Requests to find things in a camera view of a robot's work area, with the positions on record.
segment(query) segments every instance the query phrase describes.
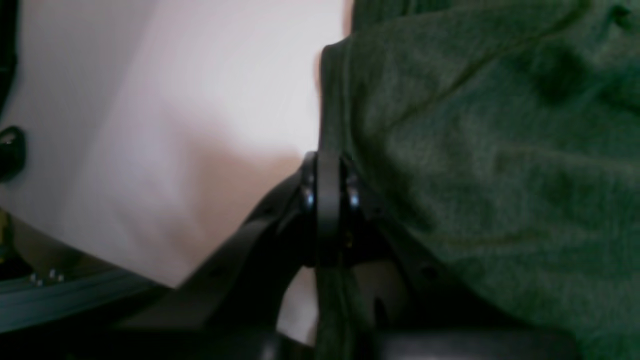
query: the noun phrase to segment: black plastic part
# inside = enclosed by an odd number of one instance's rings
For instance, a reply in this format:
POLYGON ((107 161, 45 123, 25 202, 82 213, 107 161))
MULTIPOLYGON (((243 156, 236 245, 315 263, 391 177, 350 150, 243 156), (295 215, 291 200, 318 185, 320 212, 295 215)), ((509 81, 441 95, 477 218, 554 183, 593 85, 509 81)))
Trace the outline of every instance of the black plastic part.
POLYGON ((0 182, 13 178, 24 168, 27 145, 24 133, 16 126, 0 132, 0 182))
POLYGON ((558 331, 382 332, 356 359, 579 360, 572 337, 558 331))
POLYGON ((528 326, 467 288, 387 215, 347 158, 314 153, 177 291, 76 350, 92 359, 312 359, 276 332, 296 272, 383 258, 412 303, 391 321, 375 300, 378 332, 358 335, 354 359, 578 359, 571 336, 528 326), (117 345, 111 357, 99 350, 107 343, 117 345))
POLYGON ((18 0, 0 0, 0 115, 15 75, 18 0))

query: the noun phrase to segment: black knob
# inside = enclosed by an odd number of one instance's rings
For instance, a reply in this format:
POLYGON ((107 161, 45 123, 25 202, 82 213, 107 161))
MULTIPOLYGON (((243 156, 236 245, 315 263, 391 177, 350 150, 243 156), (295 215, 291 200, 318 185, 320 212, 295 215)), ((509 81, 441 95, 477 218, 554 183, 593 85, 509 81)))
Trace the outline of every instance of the black knob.
POLYGON ((19 127, 12 126, 0 133, 0 182, 10 180, 24 168, 26 148, 19 127))

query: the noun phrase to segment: green cloth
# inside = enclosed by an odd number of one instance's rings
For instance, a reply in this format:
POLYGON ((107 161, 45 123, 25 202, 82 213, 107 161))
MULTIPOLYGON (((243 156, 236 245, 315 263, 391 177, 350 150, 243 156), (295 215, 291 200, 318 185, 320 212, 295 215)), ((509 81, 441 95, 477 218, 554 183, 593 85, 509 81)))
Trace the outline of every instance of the green cloth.
MULTIPOLYGON (((322 56, 321 149, 348 153, 481 296, 571 330, 587 360, 640 359, 640 1, 356 0, 353 14, 322 56)), ((326 271, 317 346, 344 350, 335 325, 358 305, 351 275, 326 271)))

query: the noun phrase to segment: green fabric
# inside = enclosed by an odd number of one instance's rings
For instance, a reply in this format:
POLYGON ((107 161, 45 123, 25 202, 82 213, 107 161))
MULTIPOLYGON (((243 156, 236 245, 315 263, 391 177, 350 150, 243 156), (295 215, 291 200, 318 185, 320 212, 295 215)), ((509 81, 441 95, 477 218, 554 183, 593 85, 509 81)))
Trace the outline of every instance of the green fabric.
POLYGON ((356 0, 353 30, 321 149, 480 295, 640 359, 640 1, 356 0))
POLYGON ((316 268, 316 283, 321 312, 314 359, 352 360, 358 334, 370 329, 355 276, 345 268, 316 268))

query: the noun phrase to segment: white wall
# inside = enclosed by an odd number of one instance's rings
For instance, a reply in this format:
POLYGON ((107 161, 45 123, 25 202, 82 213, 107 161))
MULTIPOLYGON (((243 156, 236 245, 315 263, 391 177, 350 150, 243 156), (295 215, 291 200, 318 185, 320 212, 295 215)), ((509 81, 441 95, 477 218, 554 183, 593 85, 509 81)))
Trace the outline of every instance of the white wall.
POLYGON ((0 125, 26 131, 29 158, 0 206, 175 286, 316 149, 319 53, 347 8, 24 0, 0 125))

